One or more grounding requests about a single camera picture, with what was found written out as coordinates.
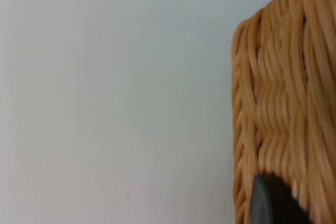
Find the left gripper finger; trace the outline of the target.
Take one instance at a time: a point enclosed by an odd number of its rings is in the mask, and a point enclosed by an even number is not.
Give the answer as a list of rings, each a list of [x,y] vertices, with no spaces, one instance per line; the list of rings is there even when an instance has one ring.
[[[292,197],[290,188],[274,174],[255,177],[250,201],[252,224],[305,224],[309,216]]]

